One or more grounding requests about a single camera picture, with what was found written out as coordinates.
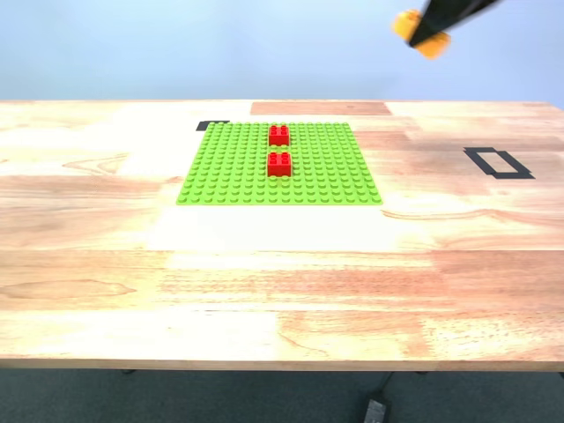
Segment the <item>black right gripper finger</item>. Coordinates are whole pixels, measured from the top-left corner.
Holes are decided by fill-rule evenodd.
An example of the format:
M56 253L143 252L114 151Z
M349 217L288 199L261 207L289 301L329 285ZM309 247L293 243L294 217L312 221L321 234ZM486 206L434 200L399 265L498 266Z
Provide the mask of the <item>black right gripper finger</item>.
M498 0L430 0L407 43L418 46L496 3Z

